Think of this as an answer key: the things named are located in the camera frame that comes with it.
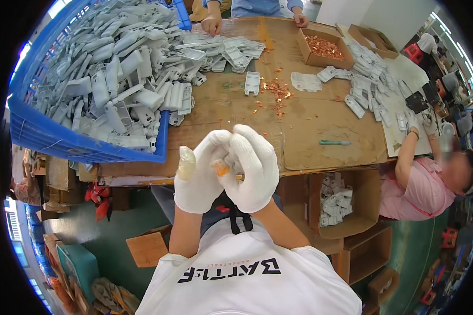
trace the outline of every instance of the gloved hand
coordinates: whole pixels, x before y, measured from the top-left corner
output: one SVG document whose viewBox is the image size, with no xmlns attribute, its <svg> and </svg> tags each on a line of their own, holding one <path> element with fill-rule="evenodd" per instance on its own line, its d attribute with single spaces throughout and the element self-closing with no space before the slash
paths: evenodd
<svg viewBox="0 0 473 315">
<path fill-rule="evenodd" d="M 436 123 L 432 121 L 430 115 L 426 115 L 425 118 L 422 118 L 422 124 L 424 125 L 424 129 L 428 135 L 436 134 Z"/>
<path fill-rule="evenodd" d="M 174 180 L 174 200 L 181 210 L 205 213 L 219 197 L 223 187 L 210 164 L 227 154 L 224 147 L 228 147 L 231 135 L 228 130 L 213 130 L 194 151 L 188 147 L 180 147 L 181 159 Z"/>
<path fill-rule="evenodd" d="M 414 112 L 412 111 L 407 111 L 404 113 L 404 115 L 407 117 L 408 123 L 407 123 L 407 133 L 410 132 L 410 129 L 412 127 L 415 127 L 417 129 L 417 133 L 419 132 L 419 121 L 417 120 L 417 116 L 415 115 Z"/>
<path fill-rule="evenodd" d="M 219 182 L 240 211 L 259 211 L 270 202 L 278 185 L 275 149 L 262 135 L 242 124 L 233 128 L 229 145 L 238 156 L 245 179 L 237 180 L 231 169 L 218 177 Z"/>
</svg>

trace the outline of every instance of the jeans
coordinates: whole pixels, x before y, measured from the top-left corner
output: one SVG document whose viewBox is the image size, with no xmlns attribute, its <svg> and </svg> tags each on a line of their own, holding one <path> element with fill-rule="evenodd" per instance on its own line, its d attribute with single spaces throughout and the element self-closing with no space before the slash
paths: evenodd
<svg viewBox="0 0 473 315">
<path fill-rule="evenodd" d="M 171 224 L 173 224 L 173 220 L 175 217 L 175 209 L 174 205 L 175 202 L 173 201 L 173 193 L 175 192 L 173 186 L 159 186 L 154 185 L 151 186 L 151 192 L 156 201 L 158 202 L 159 206 L 162 208 L 165 216 L 168 218 Z M 280 202 L 280 196 L 277 193 L 272 195 L 275 204 L 280 209 L 282 209 L 282 203 Z M 222 219 L 229 218 L 229 212 L 221 212 L 216 210 L 217 206 L 226 206 L 228 207 L 231 204 L 231 200 L 226 195 L 226 192 L 222 192 L 222 194 L 214 200 L 212 207 L 210 210 L 203 214 L 202 224 L 200 229 L 200 237 L 205 234 L 205 232 L 215 223 L 219 222 Z"/>
</svg>

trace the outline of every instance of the white wall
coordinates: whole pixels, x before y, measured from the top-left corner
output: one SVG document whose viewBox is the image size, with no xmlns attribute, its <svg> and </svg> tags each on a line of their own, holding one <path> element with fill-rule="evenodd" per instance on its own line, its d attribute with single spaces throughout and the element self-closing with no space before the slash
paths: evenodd
<svg viewBox="0 0 473 315">
<path fill-rule="evenodd" d="M 315 22 L 359 25 L 374 0 L 323 0 Z"/>
<path fill-rule="evenodd" d="M 401 50 L 424 25 L 436 4 L 435 0 L 373 0 L 360 25 L 381 31 Z"/>
</svg>

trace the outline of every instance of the red stool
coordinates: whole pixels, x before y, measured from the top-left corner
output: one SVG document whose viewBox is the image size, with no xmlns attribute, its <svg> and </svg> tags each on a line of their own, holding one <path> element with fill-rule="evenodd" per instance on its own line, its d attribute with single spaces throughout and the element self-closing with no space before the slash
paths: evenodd
<svg viewBox="0 0 473 315">
<path fill-rule="evenodd" d="M 408 59 L 413 61 L 416 65 L 418 65 L 422 58 L 424 58 L 424 54 L 422 54 L 422 50 L 417 46 L 417 44 L 412 44 L 403 49 L 403 51 L 407 53 Z"/>
<path fill-rule="evenodd" d="M 424 294 L 424 296 L 422 297 L 422 299 L 419 300 L 419 302 L 425 305 L 431 305 L 435 297 L 436 297 L 436 293 L 433 290 L 429 290 L 429 292 Z"/>
<path fill-rule="evenodd" d="M 443 236 L 443 244 L 440 246 L 441 249 L 451 249 L 455 247 L 455 240 L 457 239 L 457 230 L 450 227 L 447 228 L 446 232 L 441 234 Z"/>
</svg>

